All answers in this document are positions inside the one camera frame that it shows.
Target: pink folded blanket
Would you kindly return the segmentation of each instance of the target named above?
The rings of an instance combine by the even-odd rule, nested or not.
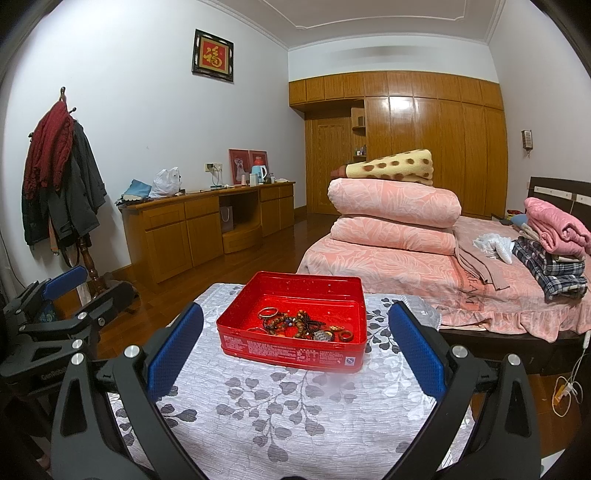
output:
[[[462,206],[449,190],[420,183],[374,179],[336,179],[329,199],[343,215],[366,215],[414,225],[451,227]]]
[[[551,203],[529,197],[524,202],[528,225],[540,235],[546,251],[555,255],[584,257],[591,253],[591,232],[578,218]]]
[[[330,229],[333,240],[370,247],[398,248],[428,254],[454,255],[451,229],[407,225],[369,216],[342,216]]]

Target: plaid blanket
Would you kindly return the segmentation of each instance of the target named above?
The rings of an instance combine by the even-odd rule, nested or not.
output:
[[[575,263],[558,262],[552,254],[544,250],[544,247],[539,242],[528,240],[522,236],[515,240],[515,242],[518,242],[531,255],[532,260],[542,269],[544,275],[553,275],[555,277],[561,275],[580,276],[585,271],[584,260]]]
[[[514,243],[513,254],[527,267],[536,282],[542,287],[546,300],[553,300],[557,296],[580,299],[587,292],[587,279],[585,277],[544,275],[532,255],[519,242]]]

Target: white plastic bag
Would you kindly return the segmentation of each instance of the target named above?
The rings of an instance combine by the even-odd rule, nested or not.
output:
[[[472,244],[487,257],[501,258],[503,262],[511,265],[513,259],[513,242],[508,236],[500,236],[498,233],[485,233],[479,236]]]
[[[178,167],[170,168],[169,170],[161,170],[154,177],[152,190],[149,197],[151,199],[161,197],[171,197],[178,193],[181,189],[181,175],[178,172]]]

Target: dark wood headboard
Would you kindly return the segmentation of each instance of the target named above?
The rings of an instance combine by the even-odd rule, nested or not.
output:
[[[535,197],[572,214],[591,229],[591,183],[532,177],[528,197]]]

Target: red garment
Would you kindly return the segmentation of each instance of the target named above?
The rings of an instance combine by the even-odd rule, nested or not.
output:
[[[65,102],[58,101],[37,124],[29,145],[22,189],[33,200],[40,187],[59,192],[64,165],[70,157],[74,119]]]

